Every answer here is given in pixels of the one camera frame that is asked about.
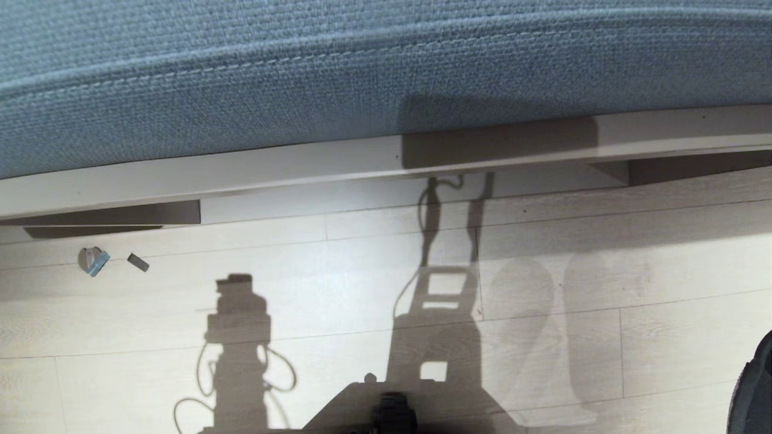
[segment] blue fabric cushion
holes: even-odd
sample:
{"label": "blue fabric cushion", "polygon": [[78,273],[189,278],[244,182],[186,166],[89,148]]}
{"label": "blue fabric cushion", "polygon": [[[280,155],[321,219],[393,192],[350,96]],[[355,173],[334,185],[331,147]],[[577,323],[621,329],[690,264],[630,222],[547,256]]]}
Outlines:
{"label": "blue fabric cushion", "polygon": [[0,4],[0,178],[772,103],[772,0]]}

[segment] light wood laminate floor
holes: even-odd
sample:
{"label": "light wood laminate floor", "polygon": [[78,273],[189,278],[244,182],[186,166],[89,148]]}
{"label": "light wood laminate floor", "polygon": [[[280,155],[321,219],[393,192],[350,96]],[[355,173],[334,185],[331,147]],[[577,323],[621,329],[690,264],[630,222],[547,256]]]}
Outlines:
{"label": "light wood laminate floor", "polygon": [[10,244],[0,432],[719,434],[771,327],[770,168]]}

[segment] stitched seam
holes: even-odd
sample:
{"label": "stitched seam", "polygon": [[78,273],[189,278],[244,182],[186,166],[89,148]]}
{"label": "stitched seam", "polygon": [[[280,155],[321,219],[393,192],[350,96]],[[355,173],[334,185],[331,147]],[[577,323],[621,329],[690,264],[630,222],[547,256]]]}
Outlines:
{"label": "stitched seam", "polygon": [[295,62],[295,61],[308,60],[308,59],[334,58],[334,57],[351,56],[351,55],[368,54],[368,53],[386,53],[386,52],[398,51],[402,49],[414,49],[414,48],[422,48],[422,47],[428,47],[428,46],[443,46],[443,45],[448,45],[453,43],[475,42],[475,41],[483,41],[483,40],[491,40],[491,39],[505,39],[513,36],[565,35],[570,33],[587,32],[587,31],[588,31],[587,29],[574,29],[574,30],[555,30],[555,31],[537,31],[537,32],[530,32],[530,31],[510,32],[510,33],[500,33],[496,35],[473,36],[469,38],[445,39],[441,41],[416,42],[416,43],[405,44],[401,46],[382,47],[382,48],[376,48],[376,49],[357,49],[357,50],[348,50],[348,51],[334,52],[334,53],[320,53],[320,54],[311,54],[311,55],[305,55],[305,56],[283,57],[278,59],[256,60],[252,62],[235,63],[231,65],[195,68],[193,70],[171,71],[169,73],[147,74],[143,76],[132,76],[132,77],[125,77],[120,79],[113,79],[113,80],[103,80],[95,83],[86,83],[86,84],[80,84],[76,86],[66,86],[60,89],[44,90],[39,92],[18,95],[16,97],[9,97],[5,99],[5,102],[8,102],[10,100],[36,99],[41,97],[47,97],[48,95],[53,95],[57,93],[87,90],[87,89],[97,88],[101,86],[116,86],[124,83],[141,82],[141,81],[148,81],[148,80],[155,80],[155,79],[167,79],[167,78],[174,78],[174,77],[187,76],[187,75],[240,70],[240,69],[249,68],[253,66],[272,65],[275,63],[287,63],[287,62]]}

